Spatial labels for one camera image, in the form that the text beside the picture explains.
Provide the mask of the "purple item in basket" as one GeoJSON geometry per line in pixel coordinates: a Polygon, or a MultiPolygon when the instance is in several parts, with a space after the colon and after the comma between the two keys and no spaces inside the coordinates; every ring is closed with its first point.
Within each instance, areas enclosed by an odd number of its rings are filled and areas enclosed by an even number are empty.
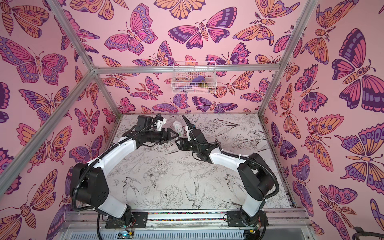
{"type": "Polygon", "coordinates": [[[193,83],[193,84],[205,83],[205,82],[206,82],[206,80],[203,76],[198,76],[198,77],[191,80],[191,83],[193,83]]]}

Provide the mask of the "green circuit board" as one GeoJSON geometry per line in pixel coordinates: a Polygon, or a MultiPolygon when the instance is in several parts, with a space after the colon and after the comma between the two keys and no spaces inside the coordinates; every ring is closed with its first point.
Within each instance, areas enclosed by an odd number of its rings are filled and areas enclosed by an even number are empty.
{"type": "Polygon", "coordinates": [[[132,240],[134,238],[134,233],[130,231],[125,231],[125,232],[119,232],[118,233],[118,240],[132,240]]]}

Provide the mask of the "aluminium cage frame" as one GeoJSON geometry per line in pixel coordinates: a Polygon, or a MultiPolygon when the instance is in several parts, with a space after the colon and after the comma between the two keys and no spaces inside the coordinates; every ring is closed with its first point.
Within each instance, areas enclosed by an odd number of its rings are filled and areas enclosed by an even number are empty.
{"type": "MultiPolygon", "coordinates": [[[[60,4],[57,1],[48,1],[52,9],[52,13],[58,19],[61,26],[64,28],[64,31],[68,34],[75,50],[80,55],[80,59],[87,68],[88,72],[84,75],[83,79],[76,84],[73,90],[70,92],[69,96],[64,100],[63,103],[58,107],[58,109],[53,113],[53,115],[48,119],[47,123],[44,124],[36,133],[34,138],[15,156],[14,160],[10,163],[10,166],[5,170],[1,175],[1,195],[4,195],[8,187],[13,183],[16,177],[22,172],[24,167],[29,162],[33,153],[39,148],[39,146],[46,139],[48,134],[54,130],[58,125],[62,117],[69,110],[69,108],[75,103],[78,95],[82,90],[91,82],[95,81],[100,90],[102,91],[107,103],[115,112],[116,115],[119,114],[116,105],[113,103],[112,97],[109,94],[108,90],[102,83],[100,79],[101,74],[112,74],[112,73],[171,73],[173,67],[117,67],[117,68],[104,68],[96,67],[88,54],[81,45],[80,40],[75,34],[75,31],[72,29],[71,24],[67,17],[65,16],[64,10],[61,8],[60,4]]],[[[318,1],[307,1],[303,8],[302,13],[296,21],[296,26],[293,35],[291,36],[291,41],[288,43],[286,50],[281,58],[281,61],[278,64],[249,64],[249,65],[220,65],[216,66],[217,71],[248,71],[248,70],[272,70],[276,71],[277,74],[283,72],[284,68],[288,64],[288,60],[291,57],[294,48],[297,45],[299,37],[304,31],[305,27],[308,24],[308,21],[311,17],[312,12],[316,8],[318,1]]]]}

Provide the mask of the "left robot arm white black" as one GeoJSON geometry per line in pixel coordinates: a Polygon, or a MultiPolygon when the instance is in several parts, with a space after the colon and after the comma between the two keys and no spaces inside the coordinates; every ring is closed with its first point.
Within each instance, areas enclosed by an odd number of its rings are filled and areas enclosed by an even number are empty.
{"type": "Polygon", "coordinates": [[[161,114],[154,118],[138,116],[137,124],[104,153],[85,164],[76,164],[71,180],[72,210],[92,210],[128,225],[133,218],[132,209],[111,194],[106,177],[121,160],[140,146],[146,143],[162,145],[176,139],[179,136],[177,132],[163,127],[166,122],[161,114]]]}

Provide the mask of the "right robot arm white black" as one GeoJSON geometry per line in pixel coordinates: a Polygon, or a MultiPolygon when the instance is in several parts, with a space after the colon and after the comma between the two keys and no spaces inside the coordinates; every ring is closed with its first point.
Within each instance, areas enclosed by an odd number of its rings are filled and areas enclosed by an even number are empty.
{"type": "Polygon", "coordinates": [[[189,151],[193,157],[212,165],[220,165],[237,171],[247,192],[240,209],[240,219],[245,226],[254,226],[259,221],[257,214],[263,209],[266,200],[277,195],[280,186],[276,175],[261,155],[240,155],[223,150],[221,144],[209,143],[203,132],[183,116],[186,123],[186,138],[176,140],[180,151],[189,151]]]}

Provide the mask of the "long white remote control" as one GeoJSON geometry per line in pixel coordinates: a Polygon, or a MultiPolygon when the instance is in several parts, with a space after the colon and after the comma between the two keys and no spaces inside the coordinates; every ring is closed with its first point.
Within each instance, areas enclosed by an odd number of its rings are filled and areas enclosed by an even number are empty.
{"type": "Polygon", "coordinates": [[[175,131],[178,133],[179,137],[182,138],[184,136],[184,127],[180,122],[174,122],[175,131]]]}

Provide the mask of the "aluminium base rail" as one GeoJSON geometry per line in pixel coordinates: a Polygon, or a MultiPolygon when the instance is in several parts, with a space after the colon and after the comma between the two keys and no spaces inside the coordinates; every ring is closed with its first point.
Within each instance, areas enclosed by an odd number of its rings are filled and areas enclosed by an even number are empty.
{"type": "Polygon", "coordinates": [[[93,212],[70,213],[58,240],[117,240],[119,232],[132,240],[315,240],[315,231],[303,210],[267,209],[258,223],[245,226],[236,209],[134,211],[134,223],[119,227],[110,219],[97,220],[93,212]]]}

